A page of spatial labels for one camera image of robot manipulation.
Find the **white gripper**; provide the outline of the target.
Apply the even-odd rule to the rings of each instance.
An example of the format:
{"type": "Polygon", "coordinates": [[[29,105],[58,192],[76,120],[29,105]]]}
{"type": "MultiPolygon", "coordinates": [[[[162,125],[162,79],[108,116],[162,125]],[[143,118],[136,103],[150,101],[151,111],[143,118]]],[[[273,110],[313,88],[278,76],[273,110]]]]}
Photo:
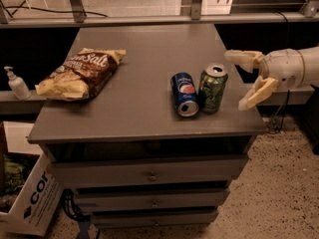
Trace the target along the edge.
{"type": "Polygon", "coordinates": [[[239,101],[240,111],[250,110],[267,100],[277,88],[283,91],[299,87],[304,75],[303,58],[292,49],[273,51],[265,57],[259,51],[227,50],[224,57],[247,73],[259,68],[262,76],[239,101]]]}

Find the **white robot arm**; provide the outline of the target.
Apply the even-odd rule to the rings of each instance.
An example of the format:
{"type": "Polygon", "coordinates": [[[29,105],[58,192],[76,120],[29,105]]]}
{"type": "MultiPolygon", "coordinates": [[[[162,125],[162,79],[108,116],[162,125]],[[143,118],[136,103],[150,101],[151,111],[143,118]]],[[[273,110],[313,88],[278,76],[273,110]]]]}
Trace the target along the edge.
{"type": "Polygon", "coordinates": [[[255,107],[276,91],[319,85],[319,47],[277,50],[267,55],[259,51],[227,50],[224,57],[249,74],[259,70],[251,89],[239,101],[240,111],[255,107]]]}

